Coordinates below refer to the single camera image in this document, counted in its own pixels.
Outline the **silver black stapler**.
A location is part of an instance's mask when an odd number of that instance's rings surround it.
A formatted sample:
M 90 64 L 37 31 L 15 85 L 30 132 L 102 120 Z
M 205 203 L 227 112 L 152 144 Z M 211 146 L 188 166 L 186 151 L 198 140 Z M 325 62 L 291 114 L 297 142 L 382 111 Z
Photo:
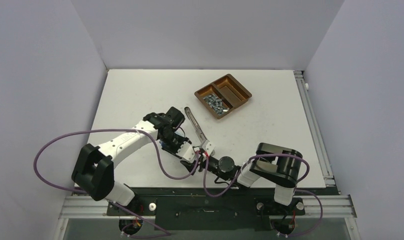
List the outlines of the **silver black stapler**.
M 205 142 L 207 140 L 207 137 L 204 134 L 204 132 L 203 132 L 201 126 L 199 125 L 198 121 L 194 117 L 191 109 L 188 106 L 186 106 L 184 108 L 184 112 L 185 112 L 187 118 L 189 119 L 189 121 L 191 122 L 193 128 L 195 129 L 196 135 L 197 135 L 198 139 L 200 140 L 200 142 L 201 143 Z

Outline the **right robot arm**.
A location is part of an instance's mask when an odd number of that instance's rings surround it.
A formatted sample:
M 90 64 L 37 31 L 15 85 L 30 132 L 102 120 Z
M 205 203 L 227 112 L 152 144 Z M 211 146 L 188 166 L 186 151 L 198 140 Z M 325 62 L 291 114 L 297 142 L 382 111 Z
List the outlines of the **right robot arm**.
M 310 166 L 303 155 L 287 147 L 261 142 L 255 155 L 241 166 L 235 164 L 229 156 L 219 159 L 211 156 L 213 149 L 210 144 L 200 147 L 196 151 L 196 157 L 189 163 L 184 160 L 181 163 L 189 170 L 199 167 L 204 172 L 204 178 L 207 173 L 212 173 L 224 180 L 226 190 L 232 187 L 248 189 L 260 178 L 274 183 L 272 207 L 279 214 L 285 214 L 292 208 L 296 187 L 310 172 Z

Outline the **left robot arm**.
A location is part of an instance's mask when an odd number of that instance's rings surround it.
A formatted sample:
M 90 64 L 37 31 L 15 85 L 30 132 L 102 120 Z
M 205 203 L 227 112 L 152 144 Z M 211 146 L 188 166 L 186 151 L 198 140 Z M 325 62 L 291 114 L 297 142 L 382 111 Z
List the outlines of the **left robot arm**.
M 184 122 L 180 110 L 171 107 L 166 113 L 149 113 L 131 131 L 94 146 L 83 146 L 72 171 L 71 179 L 93 200 L 116 202 L 126 215 L 138 211 L 136 194 L 125 184 L 115 181 L 115 168 L 128 156 L 147 144 L 162 143 L 162 150 L 193 164 L 196 161 L 191 141 L 176 133 Z

